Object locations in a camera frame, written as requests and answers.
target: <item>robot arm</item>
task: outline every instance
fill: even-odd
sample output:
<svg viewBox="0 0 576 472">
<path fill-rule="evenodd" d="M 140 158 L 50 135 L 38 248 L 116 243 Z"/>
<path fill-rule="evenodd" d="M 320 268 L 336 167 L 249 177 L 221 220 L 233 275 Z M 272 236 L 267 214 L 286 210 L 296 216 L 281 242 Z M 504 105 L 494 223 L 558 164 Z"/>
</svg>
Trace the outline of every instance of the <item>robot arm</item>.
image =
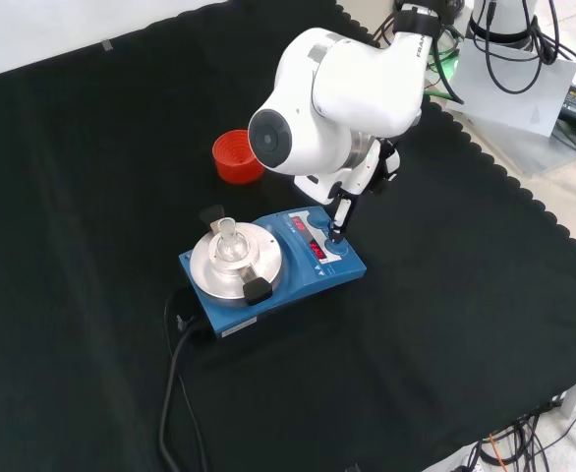
<svg viewBox="0 0 576 472">
<path fill-rule="evenodd" d="M 407 19 L 412 10 L 414 18 L 436 20 L 440 29 L 432 10 L 402 9 Z M 399 166 L 394 147 L 382 148 L 379 139 L 404 134 L 421 113 L 432 38 L 406 30 L 384 50 L 325 29 L 305 31 L 284 51 L 275 89 L 249 125 L 262 165 L 295 176 L 296 185 L 323 205 L 340 197 L 332 228 L 338 239 L 374 174 L 379 170 L 390 180 Z"/>
</svg>

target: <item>orange wire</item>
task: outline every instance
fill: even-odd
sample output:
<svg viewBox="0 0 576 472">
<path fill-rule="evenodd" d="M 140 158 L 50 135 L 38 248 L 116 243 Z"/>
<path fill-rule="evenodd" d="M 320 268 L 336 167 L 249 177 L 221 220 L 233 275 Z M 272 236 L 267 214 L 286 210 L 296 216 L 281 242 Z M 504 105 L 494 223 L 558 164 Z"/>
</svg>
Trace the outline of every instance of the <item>orange wire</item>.
<svg viewBox="0 0 576 472">
<path fill-rule="evenodd" d="M 495 452 L 495 458 L 497 459 L 497 461 L 502 466 L 502 469 L 504 470 L 504 472 L 508 472 L 508 470 L 506 470 L 506 466 L 504 465 L 504 462 L 502 462 L 502 458 L 500 457 L 499 452 L 497 451 L 497 447 L 495 446 L 495 441 L 493 440 L 492 434 L 489 434 L 489 441 L 491 441 L 491 446 L 493 447 L 493 452 Z"/>
</svg>

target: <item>black tablecloth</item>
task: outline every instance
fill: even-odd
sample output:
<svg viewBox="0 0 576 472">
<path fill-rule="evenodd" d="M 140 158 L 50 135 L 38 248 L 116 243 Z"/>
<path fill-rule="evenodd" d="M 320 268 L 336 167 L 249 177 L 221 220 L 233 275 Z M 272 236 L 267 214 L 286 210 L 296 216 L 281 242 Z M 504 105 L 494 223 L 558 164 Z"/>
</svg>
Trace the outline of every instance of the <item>black tablecloth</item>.
<svg viewBox="0 0 576 472">
<path fill-rule="evenodd" d="M 0 76 L 0 471 L 160 470 L 161 311 L 196 215 L 310 204 L 222 183 L 211 145 L 314 26 L 368 39 L 331 1 L 236 2 Z M 216 472 L 418 471 L 576 383 L 567 230 L 434 105 L 400 153 L 349 231 L 365 278 L 188 353 Z"/>
</svg>

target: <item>red cup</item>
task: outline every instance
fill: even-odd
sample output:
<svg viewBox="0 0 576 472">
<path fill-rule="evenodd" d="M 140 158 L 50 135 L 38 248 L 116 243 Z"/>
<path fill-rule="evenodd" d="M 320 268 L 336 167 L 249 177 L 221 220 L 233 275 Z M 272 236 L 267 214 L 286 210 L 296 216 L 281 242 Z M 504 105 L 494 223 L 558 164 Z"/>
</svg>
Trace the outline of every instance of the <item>red cup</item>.
<svg viewBox="0 0 576 472">
<path fill-rule="evenodd" d="M 249 145 L 249 133 L 235 130 L 225 133 L 216 140 L 212 148 L 218 175 L 230 184 L 249 184 L 264 173 Z"/>
</svg>

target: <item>metal plate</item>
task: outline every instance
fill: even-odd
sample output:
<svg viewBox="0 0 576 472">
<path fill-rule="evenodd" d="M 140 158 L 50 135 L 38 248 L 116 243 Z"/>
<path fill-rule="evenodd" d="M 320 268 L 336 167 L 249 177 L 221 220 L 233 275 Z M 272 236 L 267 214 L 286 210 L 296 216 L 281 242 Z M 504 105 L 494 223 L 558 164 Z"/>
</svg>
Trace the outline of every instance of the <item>metal plate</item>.
<svg viewBox="0 0 576 472">
<path fill-rule="evenodd" d="M 258 276 L 273 283 L 281 270 L 281 250 L 275 237 L 251 223 L 236 223 L 236 231 L 247 238 L 250 248 L 258 247 L 259 253 L 250 264 Z M 216 238 L 219 237 L 219 234 L 207 233 L 194 247 L 190 257 L 192 278 L 203 292 L 212 297 L 222 300 L 243 299 L 244 282 L 237 270 L 233 273 L 218 271 L 212 261 L 215 258 Z"/>
</svg>

